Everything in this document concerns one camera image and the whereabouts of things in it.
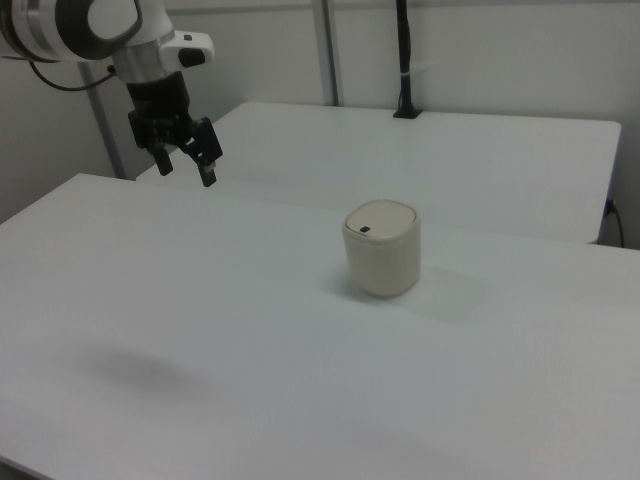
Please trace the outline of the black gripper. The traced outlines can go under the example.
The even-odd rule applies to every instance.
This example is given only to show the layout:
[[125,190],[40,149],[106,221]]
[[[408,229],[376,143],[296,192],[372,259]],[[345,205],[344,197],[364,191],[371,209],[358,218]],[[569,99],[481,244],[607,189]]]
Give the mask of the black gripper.
[[161,176],[173,171],[166,144],[178,146],[196,164],[202,184],[216,181],[215,164],[223,155],[209,118],[191,119],[190,98],[181,72],[147,83],[128,83],[134,105],[128,119],[139,149],[154,159]]

